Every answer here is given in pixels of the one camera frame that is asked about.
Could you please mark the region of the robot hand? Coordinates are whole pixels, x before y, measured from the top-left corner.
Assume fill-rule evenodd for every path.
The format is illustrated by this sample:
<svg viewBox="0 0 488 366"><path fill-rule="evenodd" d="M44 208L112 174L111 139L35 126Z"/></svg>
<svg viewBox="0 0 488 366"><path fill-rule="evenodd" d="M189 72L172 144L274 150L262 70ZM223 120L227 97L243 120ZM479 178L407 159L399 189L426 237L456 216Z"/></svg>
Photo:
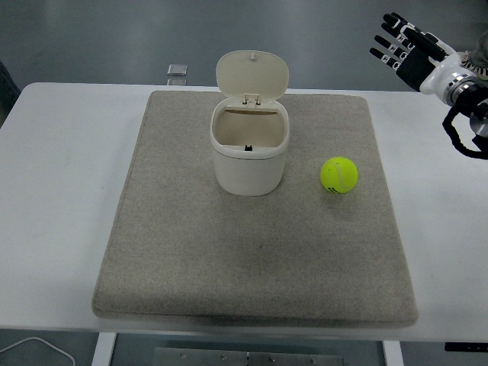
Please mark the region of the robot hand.
<svg viewBox="0 0 488 366"><path fill-rule="evenodd" d="M383 20L382 29L393 39L375 36L374 40L380 47L370 48L370 53L389 66L413 90L419 92L421 84L442 62L461 61L452 47L399 14L385 14Z"/></svg>

